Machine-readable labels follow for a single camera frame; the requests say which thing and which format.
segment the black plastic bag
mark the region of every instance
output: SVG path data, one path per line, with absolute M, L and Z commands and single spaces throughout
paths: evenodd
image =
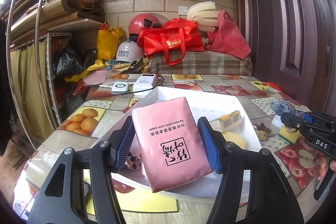
M 58 67 L 58 62 L 59 62 L 60 57 L 61 57 L 60 52 L 54 52 L 54 56 L 52 58 L 51 65 L 52 65 L 52 72 L 55 75 L 57 73 L 57 67 Z
M 98 49 L 94 48 L 91 50 L 86 50 L 85 52 L 85 61 L 83 64 L 84 70 L 86 70 L 88 67 L 92 66 L 96 59 L 97 59 L 97 55 L 98 55 Z
M 66 99 L 67 110 L 69 113 L 73 113 L 77 108 L 83 104 L 82 95 L 77 93 L 76 95 L 70 95 Z
M 59 58 L 56 76 L 71 77 L 83 71 L 81 57 L 70 47 L 64 48 Z

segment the curtain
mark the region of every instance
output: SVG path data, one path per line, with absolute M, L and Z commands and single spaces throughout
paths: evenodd
M 47 93 L 46 84 L 46 40 L 40 42 L 40 67 L 43 87 Z M 38 141 L 44 141 L 53 132 L 48 120 L 36 74 L 35 44 L 26 49 L 11 53 L 12 73 L 19 106 L 24 117 L 24 123 L 32 136 Z

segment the red tote bag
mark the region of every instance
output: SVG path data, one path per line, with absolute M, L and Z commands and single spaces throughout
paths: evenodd
M 207 32 L 210 41 L 206 46 L 207 50 L 230 54 L 240 59 L 246 58 L 251 49 L 230 14 L 220 11 L 217 19 L 218 29 L 214 33 Z
M 184 18 L 172 19 L 162 28 L 142 28 L 137 44 L 143 47 L 147 57 L 157 52 L 164 52 L 167 65 L 180 62 L 186 51 L 204 51 L 203 42 L 198 32 L 198 23 Z M 169 50 L 182 51 L 179 59 L 170 61 Z

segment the wall socket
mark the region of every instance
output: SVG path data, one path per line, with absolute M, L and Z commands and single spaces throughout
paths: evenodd
M 188 12 L 188 7 L 187 6 L 179 6 L 178 7 L 178 14 L 182 16 L 186 16 Z

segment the brown door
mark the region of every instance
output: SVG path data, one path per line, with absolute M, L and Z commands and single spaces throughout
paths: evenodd
M 265 15 L 273 20 L 269 81 L 308 107 L 323 108 L 333 60 L 328 56 L 333 35 L 327 0 L 271 0 L 271 7 Z

